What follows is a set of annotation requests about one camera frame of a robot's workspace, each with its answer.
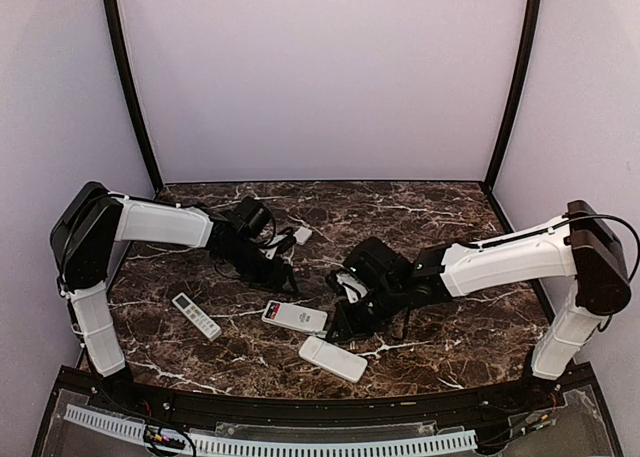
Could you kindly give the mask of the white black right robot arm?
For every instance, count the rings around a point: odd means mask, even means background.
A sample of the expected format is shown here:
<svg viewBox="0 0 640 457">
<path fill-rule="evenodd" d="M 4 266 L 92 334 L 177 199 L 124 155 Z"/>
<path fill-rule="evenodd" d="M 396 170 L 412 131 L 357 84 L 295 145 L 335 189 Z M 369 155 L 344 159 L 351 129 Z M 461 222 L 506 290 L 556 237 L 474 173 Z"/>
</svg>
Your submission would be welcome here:
<svg viewBox="0 0 640 457">
<path fill-rule="evenodd" d="M 327 338 L 332 343 L 367 339 L 405 310 L 502 285 L 570 277 L 565 303 L 532 351 L 530 373 L 510 390 L 511 403 L 530 411 L 547 397 L 548 380 L 557 380 L 592 334 L 631 301 L 639 266 L 627 265 L 621 240 L 608 225 L 619 220 L 574 200 L 564 214 L 538 226 L 428 247 L 413 261 L 369 237 L 326 278 L 340 297 Z"/>
</svg>

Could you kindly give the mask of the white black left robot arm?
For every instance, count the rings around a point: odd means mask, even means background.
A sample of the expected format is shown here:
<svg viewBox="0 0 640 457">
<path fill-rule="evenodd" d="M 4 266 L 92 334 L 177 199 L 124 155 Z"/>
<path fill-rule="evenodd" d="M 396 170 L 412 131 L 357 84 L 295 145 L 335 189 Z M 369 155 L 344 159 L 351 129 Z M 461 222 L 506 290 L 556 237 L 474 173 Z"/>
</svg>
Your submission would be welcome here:
<svg viewBox="0 0 640 457">
<path fill-rule="evenodd" d="M 141 404 L 141 392 L 120 375 L 127 363 L 108 307 L 108 267 L 115 243 L 204 249 L 231 265 L 250 287 L 296 295 L 293 267 L 279 253 L 280 246 L 294 244 L 295 237 L 287 233 L 283 240 L 258 239 L 266 226 L 274 224 L 273 213 L 250 196 L 216 212 L 110 192 L 94 181 L 81 188 L 54 225 L 49 242 L 59 295 L 67 302 L 94 370 L 106 378 L 101 394 L 117 411 L 134 412 Z"/>
</svg>

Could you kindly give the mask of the white TCL remote control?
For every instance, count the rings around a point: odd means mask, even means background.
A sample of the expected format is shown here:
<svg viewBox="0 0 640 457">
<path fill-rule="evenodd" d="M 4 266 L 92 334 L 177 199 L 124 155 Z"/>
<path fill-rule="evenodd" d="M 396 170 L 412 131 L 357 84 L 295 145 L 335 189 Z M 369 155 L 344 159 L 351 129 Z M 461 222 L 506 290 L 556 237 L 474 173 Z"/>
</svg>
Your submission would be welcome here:
<svg viewBox="0 0 640 457">
<path fill-rule="evenodd" d="M 264 323 L 305 334 L 317 334 L 324 330 L 328 313 L 291 303 L 270 300 L 262 312 Z"/>
</svg>

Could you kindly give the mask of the white battery cover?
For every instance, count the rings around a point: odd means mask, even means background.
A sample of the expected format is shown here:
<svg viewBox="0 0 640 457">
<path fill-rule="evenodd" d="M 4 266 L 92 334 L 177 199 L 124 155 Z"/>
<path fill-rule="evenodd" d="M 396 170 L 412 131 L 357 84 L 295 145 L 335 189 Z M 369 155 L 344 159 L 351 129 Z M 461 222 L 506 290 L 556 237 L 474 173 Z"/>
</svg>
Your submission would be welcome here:
<svg viewBox="0 0 640 457">
<path fill-rule="evenodd" d="M 296 244 L 303 246 L 312 236 L 313 232 L 307 227 L 299 227 L 293 234 Z"/>
</svg>

